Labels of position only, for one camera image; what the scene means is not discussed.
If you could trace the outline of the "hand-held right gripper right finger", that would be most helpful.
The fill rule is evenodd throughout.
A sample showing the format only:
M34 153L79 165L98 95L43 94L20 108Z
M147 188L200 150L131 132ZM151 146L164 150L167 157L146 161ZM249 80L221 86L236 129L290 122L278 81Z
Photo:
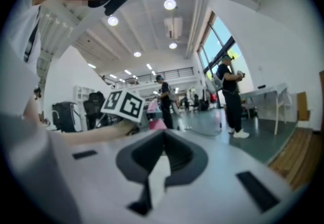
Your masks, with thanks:
M191 184L167 188L152 211L158 224L272 224L294 201L286 181L246 152L216 140L177 130L169 133L203 148L208 156L204 172ZM237 177L251 173L274 197L263 211Z

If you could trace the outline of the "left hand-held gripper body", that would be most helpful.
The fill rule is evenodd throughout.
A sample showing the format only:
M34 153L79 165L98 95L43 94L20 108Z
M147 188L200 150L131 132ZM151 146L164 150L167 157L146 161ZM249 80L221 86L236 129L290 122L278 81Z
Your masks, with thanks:
M100 112L100 127L124 127L127 124L136 130L148 130L149 121L144 110L145 100L128 90L113 90L105 99Z

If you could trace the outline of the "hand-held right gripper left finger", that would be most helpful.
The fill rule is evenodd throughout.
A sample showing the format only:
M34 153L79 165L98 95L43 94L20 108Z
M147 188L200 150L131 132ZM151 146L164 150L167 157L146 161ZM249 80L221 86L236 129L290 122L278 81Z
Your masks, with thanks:
M139 210L150 204L149 172L133 160L135 147L164 131L147 131L115 141L69 147L52 132L53 151L67 186L61 224L166 224L164 216Z

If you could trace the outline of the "person's left forearm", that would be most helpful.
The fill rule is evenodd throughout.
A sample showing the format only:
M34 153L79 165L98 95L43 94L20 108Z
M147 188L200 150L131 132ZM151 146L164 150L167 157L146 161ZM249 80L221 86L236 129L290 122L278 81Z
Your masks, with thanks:
M82 132L49 131L58 135L66 144L78 146L92 143L110 142L131 136L139 131L137 125L129 120L122 120L114 125Z

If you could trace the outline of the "row of strip ceiling lights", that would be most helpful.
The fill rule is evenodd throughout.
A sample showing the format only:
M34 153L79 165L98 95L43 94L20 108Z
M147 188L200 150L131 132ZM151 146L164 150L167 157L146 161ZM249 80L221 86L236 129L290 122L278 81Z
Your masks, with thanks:
M138 79L142 75L156 72L154 64L111 61L109 63L90 63L92 68L105 83L126 82L127 79Z

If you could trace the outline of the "black office chair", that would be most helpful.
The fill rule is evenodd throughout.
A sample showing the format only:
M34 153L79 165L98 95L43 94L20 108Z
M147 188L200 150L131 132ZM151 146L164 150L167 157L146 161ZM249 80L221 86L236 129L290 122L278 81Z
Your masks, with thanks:
M86 120L88 130L94 129L96 126L96 121L99 120L103 113L101 113L101 108L105 98L100 91L89 94L89 99L83 102L84 109L86 112Z

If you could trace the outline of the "black mezzanine railing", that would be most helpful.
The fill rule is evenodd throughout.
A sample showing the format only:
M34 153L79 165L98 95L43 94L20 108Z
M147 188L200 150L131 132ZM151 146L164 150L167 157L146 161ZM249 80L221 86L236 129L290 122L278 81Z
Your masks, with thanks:
M141 76L137 76L136 78L132 77L132 78L125 79L123 81L117 81L115 82L115 87L124 88L124 87L139 85L139 84L152 83L156 81L156 77L158 75L161 75L164 78L164 80L171 80L171 79L177 79L181 77L194 76L194 70L193 67L187 67L187 68L158 72L156 75L152 73L141 75Z

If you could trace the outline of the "white shelf unit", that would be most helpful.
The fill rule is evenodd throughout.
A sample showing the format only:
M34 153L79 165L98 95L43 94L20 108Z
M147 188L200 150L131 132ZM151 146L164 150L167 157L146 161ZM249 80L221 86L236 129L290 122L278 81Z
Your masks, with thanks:
M90 94L94 92L95 90L92 88L75 85L73 88L73 101L77 104L83 103L87 101Z

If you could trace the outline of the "black bag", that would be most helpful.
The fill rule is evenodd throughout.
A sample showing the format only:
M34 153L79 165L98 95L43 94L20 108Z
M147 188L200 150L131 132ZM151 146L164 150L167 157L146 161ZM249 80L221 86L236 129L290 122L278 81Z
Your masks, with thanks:
M81 132L79 108L74 102L60 102L52 105L53 124L62 132Z

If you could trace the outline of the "wooden plank platform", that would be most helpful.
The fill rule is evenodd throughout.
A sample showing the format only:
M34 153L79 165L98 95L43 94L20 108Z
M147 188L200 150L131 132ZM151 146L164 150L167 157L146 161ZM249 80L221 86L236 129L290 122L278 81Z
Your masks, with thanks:
M296 190L311 182L324 153L323 146L321 134L297 128L269 167Z

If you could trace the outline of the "white table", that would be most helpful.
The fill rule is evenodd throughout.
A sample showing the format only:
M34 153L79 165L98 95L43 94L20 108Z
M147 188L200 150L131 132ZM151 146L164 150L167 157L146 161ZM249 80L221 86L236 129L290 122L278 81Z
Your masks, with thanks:
M280 83L239 94L245 109L255 109L259 119L274 121L274 134L279 122L287 122L287 108L293 105L288 85Z

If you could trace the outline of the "white ceiling air conditioner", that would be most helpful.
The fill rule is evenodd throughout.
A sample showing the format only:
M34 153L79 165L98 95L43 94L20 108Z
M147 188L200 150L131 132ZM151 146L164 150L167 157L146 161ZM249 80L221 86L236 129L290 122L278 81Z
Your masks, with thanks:
M169 39L177 40L182 36L183 18L182 17L168 17L164 18L166 29L166 36Z

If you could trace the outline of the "tall glass window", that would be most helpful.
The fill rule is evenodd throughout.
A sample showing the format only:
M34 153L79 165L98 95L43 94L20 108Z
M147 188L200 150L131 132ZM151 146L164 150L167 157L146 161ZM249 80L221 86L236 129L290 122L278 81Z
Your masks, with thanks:
M214 12L210 12L207 18L194 55L198 64L199 84L202 88L207 87L206 80L212 79L224 55L229 55L234 60L242 58L241 50L232 34Z

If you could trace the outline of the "flat brown cardboard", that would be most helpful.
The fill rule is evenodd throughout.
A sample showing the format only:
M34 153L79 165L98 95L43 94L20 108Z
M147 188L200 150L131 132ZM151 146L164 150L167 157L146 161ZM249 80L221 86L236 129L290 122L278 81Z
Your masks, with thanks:
M297 93L297 114L298 121L308 121L310 118L306 92Z

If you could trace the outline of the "person's white t-shirt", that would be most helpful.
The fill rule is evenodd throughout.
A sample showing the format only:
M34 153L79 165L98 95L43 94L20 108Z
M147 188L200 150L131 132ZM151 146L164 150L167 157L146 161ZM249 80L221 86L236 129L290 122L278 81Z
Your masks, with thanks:
M39 8L16 7L0 41L0 153L27 201L54 224L82 224L71 189L74 158L63 139L24 117L38 77L25 62Z

